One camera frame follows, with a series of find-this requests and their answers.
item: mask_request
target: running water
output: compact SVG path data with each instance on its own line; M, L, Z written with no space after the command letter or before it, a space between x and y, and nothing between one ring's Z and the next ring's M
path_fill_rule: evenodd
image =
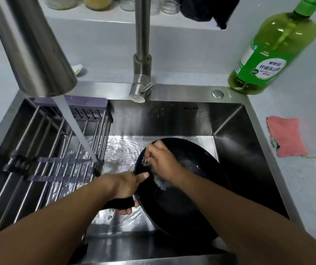
M70 110L70 107L68 106L68 104L65 100L65 97L63 95L61 95L61 96L53 97L53 99L54 99L54 102L57 104L58 108L60 109L60 111L62 112L64 119L71 126L73 132L76 134L78 140L80 141L80 143L82 144L84 149L88 152L88 154L92 158L92 160L94 162L97 162L98 160L97 160L93 150L91 149L89 143L85 139L79 125L77 124L77 121L74 118L74 116Z

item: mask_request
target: hand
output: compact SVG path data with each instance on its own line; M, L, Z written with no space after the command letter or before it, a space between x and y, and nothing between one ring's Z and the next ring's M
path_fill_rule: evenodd
M132 172L122 172L118 174L104 174L99 178L106 180L110 183L112 190L112 199L115 198L128 198L136 192L138 185L140 185L144 180L149 177L149 173L141 173L138 175L133 174ZM135 200L135 207L138 207L140 204L138 200ZM120 215L131 214L132 209L120 210Z
M178 163L161 140L147 146L145 157L155 172L173 185L176 185L177 179L186 173L186 168Z

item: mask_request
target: dish soap bottle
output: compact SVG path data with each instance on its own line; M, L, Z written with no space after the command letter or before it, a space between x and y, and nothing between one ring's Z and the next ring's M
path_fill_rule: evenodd
M261 93L315 40L316 24L309 19L315 11L316 0L301 0L293 12L266 19L229 76L231 89L251 95Z

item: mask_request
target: sink basin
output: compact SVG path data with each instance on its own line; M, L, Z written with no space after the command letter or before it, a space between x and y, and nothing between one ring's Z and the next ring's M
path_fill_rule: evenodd
M70 93L109 99L113 122L108 133L102 173L133 170L136 159L148 143L164 137L180 137L200 145L220 162L232 191L297 221L296 210L246 96L227 88L155 85L145 103L135 103L128 100L129 89L130 84L80 82ZM224 97L214 98L212 90L222 91ZM24 101L1 144L0 168L34 110ZM50 142L55 139L56 127L61 122L53 120L51 123L53 127L41 149L42 156L49 153ZM87 125L85 137L89 142L93 141L95 127L94 122ZM59 156L66 148L68 129L65 123L54 156ZM77 147L78 142L70 140L66 156L74 154ZM6 179L5 172L0 169L0 191ZM19 190L13 194L13 203L7 208L7 201L17 184ZM28 184L19 177L11 179L0 200L0 218L3 216L0 230L13 223ZM44 182L32 186L29 201L20 217L34 211L43 186ZM59 183L51 186L47 189L48 202L54 199L51 193L56 193ZM73 183L64 183L59 198L68 194L72 187ZM88 251L80 261L84 264L133 260L135 264L176 263L178 260L178 263L186 264L186 256L200 264L237 262L234 255L222 250L202 247L199 242L186 244L170 238L151 223L141 207L134 209L129 216L119 216L113 209L100 211L88 228L85 241Z

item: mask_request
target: dish towel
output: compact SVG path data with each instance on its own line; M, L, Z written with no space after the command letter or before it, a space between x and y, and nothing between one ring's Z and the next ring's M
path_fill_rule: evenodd
M278 157L308 155L300 137L298 118L268 116L266 121L271 134L271 144L277 149Z

